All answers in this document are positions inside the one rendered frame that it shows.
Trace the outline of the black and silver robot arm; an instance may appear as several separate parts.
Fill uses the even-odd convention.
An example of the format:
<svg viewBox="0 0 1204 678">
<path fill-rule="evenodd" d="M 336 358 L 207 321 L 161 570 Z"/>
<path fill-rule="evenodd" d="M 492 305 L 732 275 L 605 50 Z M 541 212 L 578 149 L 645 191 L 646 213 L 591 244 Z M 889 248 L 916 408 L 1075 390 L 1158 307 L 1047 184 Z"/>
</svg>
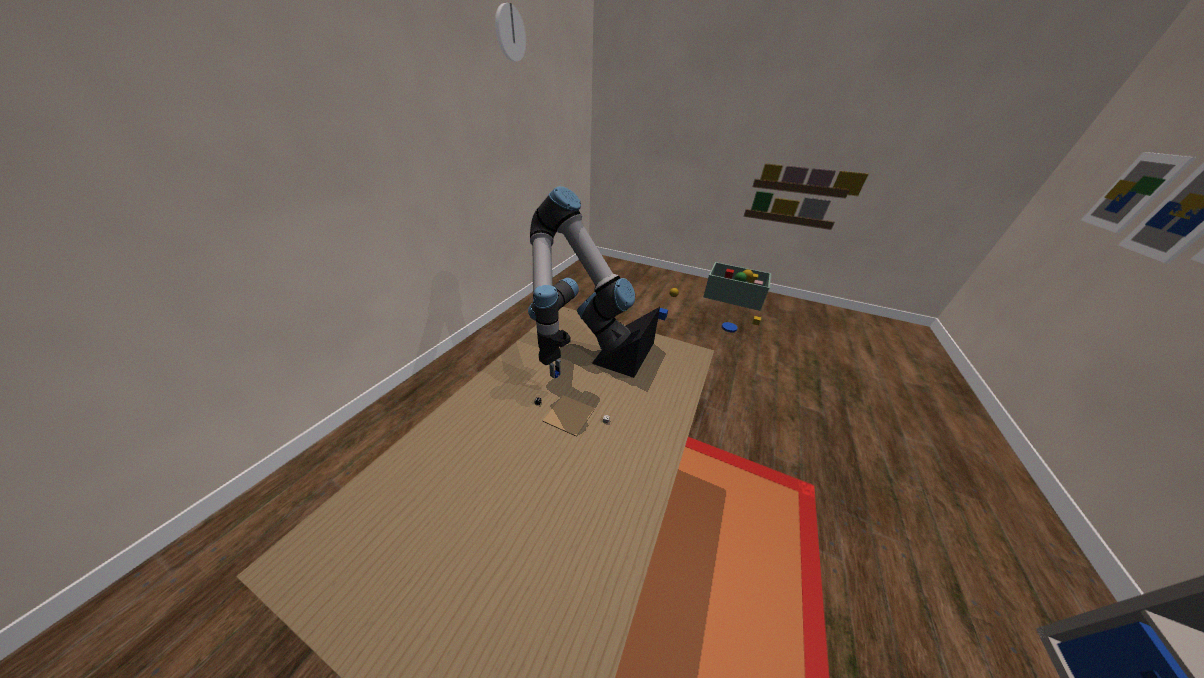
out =
<svg viewBox="0 0 1204 678">
<path fill-rule="evenodd" d="M 616 322 L 615 316 L 633 306 L 635 288 L 627 279 L 612 273 L 582 224 L 580 207 L 582 202 L 574 191 L 557 185 L 535 211 L 530 226 L 530 243 L 533 247 L 533 303 L 529 306 L 529 316 L 542 325 L 551 325 L 559 319 L 557 309 L 579 291 L 576 281 L 571 278 L 563 278 L 553 285 L 551 244 L 554 235 L 562 232 L 595 284 L 595 293 L 582 303 L 577 313 L 598 340 L 601 350 L 607 353 L 622 344 L 631 334 L 628 328 Z"/>
</svg>

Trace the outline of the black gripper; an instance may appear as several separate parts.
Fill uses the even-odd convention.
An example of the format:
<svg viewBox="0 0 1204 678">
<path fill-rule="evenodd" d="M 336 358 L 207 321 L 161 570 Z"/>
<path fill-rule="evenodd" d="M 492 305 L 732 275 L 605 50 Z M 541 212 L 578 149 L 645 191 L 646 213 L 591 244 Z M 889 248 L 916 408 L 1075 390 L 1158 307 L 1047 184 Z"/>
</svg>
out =
<svg viewBox="0 0 1204 678">
<path fill-rule="evenodd" d="M 569 334 L 565 332 L 563 330 L 561 331 L 559 330 L 559 319 L 555 324 L 551 325 L 541 325 L 539 323 L 536 322 L 536 326 L 537 326 L 538 346 L 541 349 L 539 361 L 543 362 L 544 365 L 549 365 L 550 376 L 551 378 L 555 378 L 555 370 L 557 370 L 559 375 L 561 375 L 561 369 L 560 369 L 561 360 L 559 359 L 561 356 L 561 350 L 559 347 L 563 347 L 565 344 L 568 344 L 571 342 Z M 554 361 L 555 364 L 553 364 Z"/>
</svg>

